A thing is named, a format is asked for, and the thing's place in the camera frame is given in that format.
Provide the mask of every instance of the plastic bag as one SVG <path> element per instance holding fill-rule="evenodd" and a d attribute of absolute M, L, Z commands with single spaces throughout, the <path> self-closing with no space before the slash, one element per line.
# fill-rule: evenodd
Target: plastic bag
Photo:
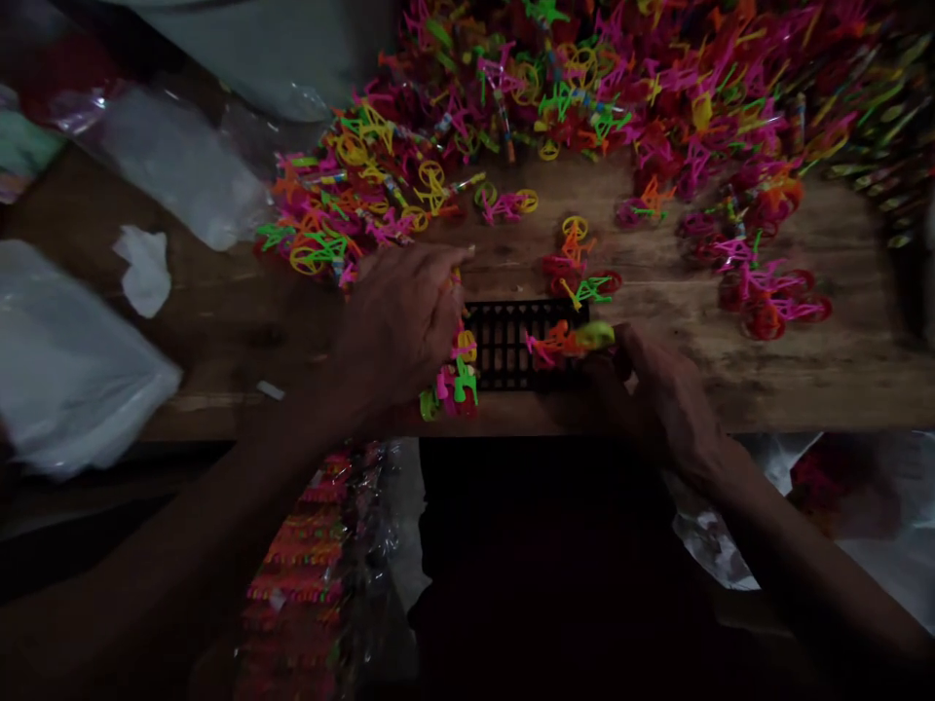
<path fill-rule="evenodd" d="M 792 490 L 789 473 L 821 433 L 752 433 L 735 436 L 783 496 Z M 686 550 L 728 589 L 751 591 L 760 585 L 740 555 L 717 509 L 678 477 L 663 473 L 678 513 L 672 530 Z"/>
<path fill-rule="evenodd" d="M 234 698 L 350 698 L 387 635 L 388 448 L 325 458 L 247 591 Z"/>
<path fill-rule="evenodd" d="M 269 218 L 266 186 L 201 112 L 167 92 L 128 89 L 75 140 L 216 251 L 252 240 Z"/>
<path fill-rule="evenodd" d="M 0 303 L 0 416 L 33 472 L 109 467 L 178 389 L 175 365 L 23 241 L 0 241 Z"/>
<path fill-rule="evenodd" d="M 935 433 L 841 439 L 872 471 L 841 498 L 835 542 L 935 635 Z"/>
<path fill-rule="evenodd" d="M 783 494 L 802 454 L 822 434 L 742 436 L 757 464 Z M 935 433 L 829 435 L 854 484 L 824 514 L 835 543 L 935 634 Z M 728 589 L 759 589 L 721 515 L 677 478 L 668 479 L 686 549 Z"/>
<path fill-rule="evenodd" d="M 252 240 L 270 218 L 266 186 L 192 104 L 141 87 L 93 37 L 40 53 L 23 113 L 56 129 L 174 214 L 216 251 Z"/>
<path fill-rule="evenodd" d="M 253 109 L 236 95 L 228 95 L 219 131 L 253 173 L 264 182 L 276 179 L 276 159 L 271 154 L 312 151 L 331 126 L 332 115 L 317 121 L 290 122 Z"/>

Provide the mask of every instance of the black plastic tray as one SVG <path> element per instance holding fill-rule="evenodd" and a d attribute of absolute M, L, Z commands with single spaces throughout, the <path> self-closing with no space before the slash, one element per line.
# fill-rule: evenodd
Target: black plastic tray
<path fill-rule="evenodd" d="M 570 359 L 564 370 L 534 370 L 523 331 L 543 339 L 562 319 L 577 328 L 591 319 L 586 303 L 577 312 L 568 299 L 469 302 L 466 306 L 470 316 L 465 328 L 477 343 L 478 390 L 554 391 L 584 384 L 577 360 Z"/>

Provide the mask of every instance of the person's left hand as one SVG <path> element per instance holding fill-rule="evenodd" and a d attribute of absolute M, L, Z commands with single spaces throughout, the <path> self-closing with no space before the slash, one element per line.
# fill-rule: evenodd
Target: person's left hand
<path fill-rule="evenodd" d="M 453 268 L 473 250 L 417 243 L 363 259 L 326 363 L 344 389 L 363 392 L 367 413 L 415 399 L 451 356 L 464 289 Z"/>

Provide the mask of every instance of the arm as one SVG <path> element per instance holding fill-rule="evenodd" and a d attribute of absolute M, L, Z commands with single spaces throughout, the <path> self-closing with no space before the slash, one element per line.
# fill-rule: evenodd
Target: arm
<path fill-rule="evenodd" d="M 141 698 L 184 679 L 321 458 L 448 357 L 463 293 L 447 282 L 467 257 L 416 245 L 367 259 L 320 372 L 93 570 L 0 610 L 4 698 Z"/>
<path fill-rule="evenodd" d="M 768 482 L 721 430 L 697 367 L 625 324 L 615 366 L 596 362 L 605 400 L 643 446 L 723 513 L 751 571 L 800 642 L 839 683 L 866 690 L 930 675 L 935 642 Z M 631 395 L 620 380 L 635 371 Z M 616 382 L 607 377 L 616 371 Z"/>

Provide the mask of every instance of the wooden table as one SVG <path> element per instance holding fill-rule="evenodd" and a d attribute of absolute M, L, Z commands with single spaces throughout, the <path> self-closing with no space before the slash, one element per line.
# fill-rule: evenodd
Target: wooden table
<path fill-rule="evenodd" d="M 592 316 L 636 319 L 699 365 L 730 431 L 865 430 L 935 425 L 935 357 L 901 342 L 890 271 L 874 239 L 870 209 L 843 187 L 809 181 L 802 209 L 771 247 L 791 265 L 815 271 L 835 313 L 817 325 L 792 324 L 784 338 L 758 343 L 741 335 L 737 316 L 717 307 L 718 277 L 680 258 L 673 234 L 683 210 L 672 205 L 657 229 L 622 232 L 615 204 L 629 193 L 630 167 L 591 164 L 572 155 L 533 160 L 513 171 L 488 170 L 502 192 L 538 191 L 539 209 L 519 224 L 488 228 L 472 212 L 459 228 L 432 225 L 426 240 L 474 243 L 464 267 L 470 300 L 543 296 L 543 255 L 557 249 L 570 214 L 600 242 L 592 270 L 613 268 L 624 286 Z M 126 264 L 111 246 L 120 225 L 168 234 L 172 292 L 155 319 L 123 298 Z M 4 236 L 37 246 L 88 283 L 185 371 L 180 392 L 145 428 L 148 440 L 235 437 L 270 401 L 266 380 L 288 390 L 327 352 L 341 312 L 337 293 L 289 270 L 264 267 L 247 244 L 215 253 L 171 215 L 77 149 L 8 213 Z M 548 434 L 600 429 L 584 395 L 539 397 L 484 392 L 473 422 L 423 424 L 400 415 L 387 431 L 409 435 Z"/>

